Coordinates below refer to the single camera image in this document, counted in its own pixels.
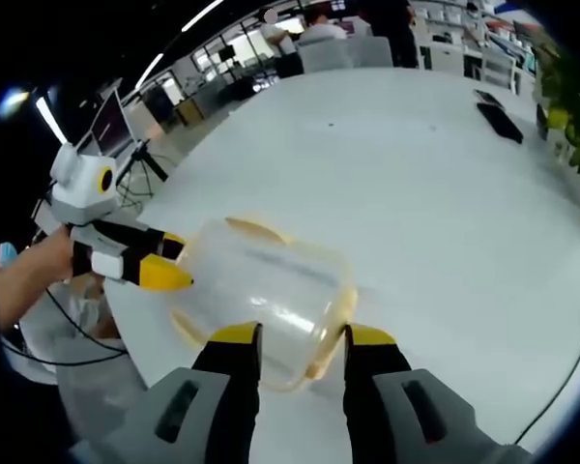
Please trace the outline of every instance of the phone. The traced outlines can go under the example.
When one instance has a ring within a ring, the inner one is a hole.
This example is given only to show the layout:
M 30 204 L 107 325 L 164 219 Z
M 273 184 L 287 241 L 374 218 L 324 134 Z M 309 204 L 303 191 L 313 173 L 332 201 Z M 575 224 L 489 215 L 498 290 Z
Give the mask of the phone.
M 477 108 L 483 115 L 487 122 L 490 123 L 494 132 L 501 137 L 509 138 L 518 143 L 522 143 L 524 135 L 519 128 L 515 126 L 505 114 L 505 111 L 500 106 L 490 103 L 477 103 Z
M 498 106 L 499 108 L 501 108 L 501 109 L 505 109 L 505 107 L 504 107 L 504 106 L 502 106 L 502 105 L 501 105 L 501 103 L 500 103 L 498 100 L 496 100 L 492 94 L 490 94 L 490 93 L 488 93 L 488 92 L 483 92 L 482 90 L 478 90 L 478 89 L 475 89 L 475 94 L 476 94 L 476 95 L 477 95 L 477 96 L 478 96 L 480 99 L 482 99 L 482 100 L 483 100 L 483 102 L 485 102 L 485 103 L 489 103 L 489 104 L 495 104 L 495 105 L 496 105 L 496 106 Z

